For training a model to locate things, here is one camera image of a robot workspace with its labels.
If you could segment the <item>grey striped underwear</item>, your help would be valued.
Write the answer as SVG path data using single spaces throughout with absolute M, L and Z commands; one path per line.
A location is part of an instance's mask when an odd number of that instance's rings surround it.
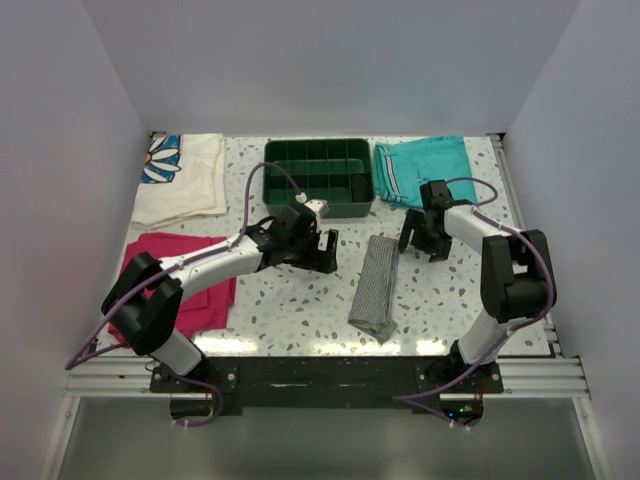
M 392 318 L 391 300 L 398 265 L 398 241 L 373 235 L 369 238 L 364 262 L 347 322 L 380 345 L 388 342 L 397 328 Z

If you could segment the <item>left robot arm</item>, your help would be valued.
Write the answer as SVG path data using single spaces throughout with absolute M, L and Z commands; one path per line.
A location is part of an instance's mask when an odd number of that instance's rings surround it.
M 221 282 L 281 264 L 335 272 L 338 232 L 330 229 L 326 248 L 319 248 L 320 220 L 327 212 L 325 200 L 293 202 L 211 247 L 162 259 L 141 253 L 104 300 L 104 318 L 136 355 L 162 362 L 177 386 L 196 392 L 207 380 L 206 356 L 176 327 L 181 304 Z

